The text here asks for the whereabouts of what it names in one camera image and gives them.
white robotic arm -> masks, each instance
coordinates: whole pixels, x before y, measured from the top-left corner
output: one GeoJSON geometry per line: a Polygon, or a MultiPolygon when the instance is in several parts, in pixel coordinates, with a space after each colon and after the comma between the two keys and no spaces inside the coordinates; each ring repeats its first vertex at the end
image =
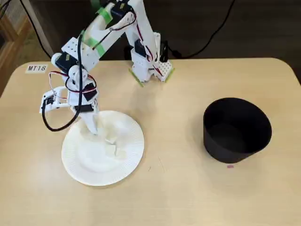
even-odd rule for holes
{"type": "MultiPolygon", "coordinates": [[[[88,72],[96,66],[123,33],[126,33],[129,44],[133,46],[131,50],[134,63],[132,72],[140,82],[148,81],[152,75],[165,81],[172,71],[169,61],[160,62],[159,60],[160,34],[153,32],[146,16],[143,0],[110,2],[105,8],[100,8],[97,13],[98,16],[82,33],[80,43],[83,95],[78,115],[93,134],[98,133],[94,121],[94,116],[98,112],[98,91],[95,80],[88,75],[88,72]],[[111,20],[117,23],[107,28],[111,20]]],[[[45,119],[45,112],[59,107],[71,106],[75,113],[78,111],[80,85],[78,44],[78,39],[71,38],[62,47],[63,53],[56,53],[52,56],[52,64],[62,71],[65,87],[52,89],[43,95],[40,109],[40,113],[43,113],[44,109],[43,119],[45,119]],[[66,103],[61,103],[63,89],[68,89],[66,103]]]]}

green tape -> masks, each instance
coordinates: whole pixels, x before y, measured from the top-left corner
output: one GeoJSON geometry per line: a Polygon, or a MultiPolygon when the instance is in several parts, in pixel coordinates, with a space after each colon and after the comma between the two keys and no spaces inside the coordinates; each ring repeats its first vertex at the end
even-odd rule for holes
{"type": "Polygon", "coordinates": [[[168,77],[165,79],[165,83],[168,82],[168,80],[170,79],[170,77],[171,77],[171,75],[174,73],[174,71],[175,71],[175,68],[173,68],[173,69],[171,70],[170,74],[169,74],[168,77]]]}
{"type": "Polygon", "coordinates": [[[87,41],[84,41],[84,43],[89,46],[89,47],[94,47],[98,41],[96,41],[95,39],[89,38],[87,41]]]}
{"type": "MultiPolygon", "coordinates": [[[[84,42],[86,45],[88,45],[89,47],[93,48],[94,46],[96,46],[98,44],[98,41],[96,41],[93,38],[89,38],[87,41],[84,42]]],[[[99,44],[96,48],[95,48],[99,54],[99,57],[102,57],[105,54],[105,50],[102,46],[102,44],[99,44]]]]}
{"type": "Polygon", "coordinates": [[[102,46],[102,44],[99,44],[97,47],[96,47],[96,50],[99,54],[99,57],[102,57],[104,54],[105,54],[105,50],[102,46]]]}
{"type": "Polygon", "coordinates": [[[104,21],[105,21],[106,24],[109,24],[109,22],[111,22],[112,19],[113,19],[111,17],[111,15],[104,8],[102,8],[102,7],[100,7],[99,10],[96,13],[98,13],[98,14],[100,14],[100,15],[103,16],[104,21]]]}
{"type": "Polygon", "coordinates": [[[135,80],[139,83],[139,85],[141,87],[144,87],[143,83],[140,82],[140,80],[137,78],[137,76],[134,74],[134,72],[131,69],[128,69],[128,71],[133,75],[133,77],[135,78],[135,80]]]}

table surface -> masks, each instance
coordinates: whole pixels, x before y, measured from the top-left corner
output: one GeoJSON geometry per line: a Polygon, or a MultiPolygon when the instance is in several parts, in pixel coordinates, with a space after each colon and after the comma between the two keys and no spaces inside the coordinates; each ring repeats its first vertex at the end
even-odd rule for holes
{"type": "MultiPolygon", "coordinates": [[[[301,88],[292,69],[273,58],[172,63],[167,83],[154,78],[144,88],[129,62],[100,62],[91,72],[100,108],[132,116],[146,141],[137,169],[107,187],[67,174],[67,130],[48,131],[39,115],[48,74],[17,68],[0,98],[0,225],[299,226],[301,88]],[[270,144],[233,168],[202,143],[204,110],[222,97],[256,104],[273,128],[270,144]]],[[[72,114],[58,109],[47,116],[59,126],[72,114]]]]}

white paper plate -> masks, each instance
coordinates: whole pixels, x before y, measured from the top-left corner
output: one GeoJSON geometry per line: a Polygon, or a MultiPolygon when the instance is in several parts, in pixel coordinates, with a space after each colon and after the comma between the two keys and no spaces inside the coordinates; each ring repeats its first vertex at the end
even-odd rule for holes
{"type": "Polygon", "coordinates": [[[71,126],[63,142],[63,165],[73,179],[85,185],[111,185],[138,166],[144,151],[143,132],[134,119],[116,111],[99,112],[97,122],[98,136],[82,120],[71,126]],[[105,141],[114,136],[116,151],[105,141]]]}

black wire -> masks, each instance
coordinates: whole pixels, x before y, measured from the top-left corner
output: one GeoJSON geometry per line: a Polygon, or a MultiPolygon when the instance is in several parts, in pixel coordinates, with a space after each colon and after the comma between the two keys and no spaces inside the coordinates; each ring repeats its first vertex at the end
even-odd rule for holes
{"type": "MultiPolygon", "coordinates": [[[[72,90],[72,89],[70,89],[70,88],[68,87],[68,81],[69,81],[69,78],[70,78],[70,77],[68,77],[68,78],[66,79],[65,87],[66,87],[67,90],[69,90],[70,92],[79,93],[78,90],[72,90]]],[[[94,79],[92,76],[90,76],[89,78],[91,78],[91,79],[93,80],[93,82],[95,83],[95,86],[93,87],[93,89],[91,89],[91,91],[89,91],[89,92],[93,92],[93,91],[95,91],[95,88],[97,88],[97,83],[96,83],[95,79],[94,79]]]]}
{"type": "Polygon", "coordinates": [[[112,32],[112,31],[109,31],[109,33],[107,33],[107,34],[103,37],[103,39],[101,39],[95,46],[93,46],[93,47],[92,47],[92,50],[94,50],[97,46],[99,46],[99,45],[103,42],[103,40],[105,40],[105,38],[108,37],[109,34],[111,34],[111,32],[112,32]]]}
{"type": "Polygon", "coordinates": [[[122,29],[124,29],[124,28],[126,28],[126,27],[128,27],[128,26],[130,26],[130,25],[132,25],[133,23],[135,23],[136,22],[136,20],[137,20],[137,15],[136,15],[136,13],[135,13],[135,11],[134,11],[134,9],[133,8],[131,8],[131,12],[134,14],[134,21],[133,22],[131,22],[131,23],[129,23],[129,24],[127,24],[127,25],[125,25],[125,26],[123,26],[123,27],[120,27],[120,28],[117,28],[117,29],[112,29],[112,31],[120,31],[120,30],[122,30],[122,29]]]}
{"type": "Polygon", "coordinates": [[[52,128],[48,122],[47,119],[45,117],[45,108],[46,108],[46,101],[47,99],[45,99],[43,101],[43,105],[42,105],[42,118],[43,118],[43,122],[45,124],[45,126],[52,132],[58,132],[61,131],[67,127],[69,127],[72,123],[74,123],[74,121],[77,119],[77,117],[79,116],[80,110],[81,110],[81,101],[82,101],[82,96],[83,96],[83,74],[82,74],[82,64],[81,64],[81,53],[80,53],[80,46],[81,46],[81,40],[82,40],[83,34],[81,33],[79,35],[79,43],[77,45],[77,53],[78,53],[78,60],[79,60],[79,105],[78,108],[76,110],[76,113],[74,115],[74,117],[64,126],[54,129],[52,128]]]}
{"type": "Polygon", "coordinates": [[[160,56],[160,61],[163,63],[166,63],[168,61],[168,42],[167,41],[163,41],[161,42],[163,45],[163,49],[162,49],[162,55],[160,56]]]}
{"type": "Polygon", "coordinates": [[[0,20],[2,19],[2,17],[4,16],[4,14],[5,14],[5,12],[6,12],[6,10],[7,10],[7,8],[8,8],[8,6],[9,6],[9,4],[10,4],[10,2],[11,2],[12,0],[8,0],[7,2],[5,2],[2,6],[1,6],[1,8],[0,8],[0,11],[2,11],[2,13],[1,13],[1,16],[0,16],[0,20]]]}
{"type": "Polygon", "coordinates": [[[215,36],[215,35],[216,35],[216,34],[224,27],[224,25],[226,24],[226,22],[227,22],[227,20],[228,20],[228,18],[229,18],[229,16],[230,16],[230,13],[231,13],[231,10],[232,10],[232,8],[233,8],[234,3],[235,3],[235,0],[233,0],[233,1],[231,2],[230,7],[229,7],[229,9],[228,9],[228,12],[227,12],[227,15],[226,15],[224,21],[223,21],[222,24],[217,28],[217,30],[216,30],[215,32],[213,32],[213,34],[212,34],[212,35],[210,36],[210,38],[209,38],[209,41],[206,43],[206,45],[205,45],[203,48],[201,48],[199,51],[197,51],[197,52],[195,52],[195,53],[193,53],[193,54],[190,54],[190,55],[188,55],[188,56],[182,56],[182,54],[181,54],[179,51],[177,51],[177,50],[172,50],[172,49],[167,45],[167,46],[168,46],[168,49],[172,52],[173,56],[174,56],[175,58],[178,58],[178,59],[189,59],[189,58],[192,58],[192,57],[194,57],[194,56],[200,54],[202,51],[204,51],[204,50],[207,48],[207,46],[209,46],[209,44],[211,43],[211,41],[212,41],[212,39],[214,38],[214,36],[215,36]]]}
{"type": "Polygon", "coordinates": [[[33,27],[34,31],[36,32],[36,35],[37,35],[37,37],[38,37],[39,43],[40,43],[40,45],[41,45],[43,51],[44,51],[45,54],[51,59],[50,54],[45,50],[45,48],[44,48],[44,46],[43,46],[43,44],[42,44],[42,41],[41,41],[41,39],[40,39],[40,37],[39,37],[39,34],[38,34],[38,31],[37,31],[36,27],[34,26],[34,23],[33,23],[33,21],[32,21],[32,18],[30,17],[30,15],[29,15],[29,13],[28,13],[28,11],[27,11],[27,9],[26,9],[24,3],[22,2],[22,0],[20,0],[20,2],[21,2],[21,5],[23,6],[23,8],[24,8],[24,10],[25,10],[25,12],[26,12],[26,14],[27,14],[27,16],[28,16],[28,18],[29,18],[31,24],[32,24],[32,27],[33,27]]]}

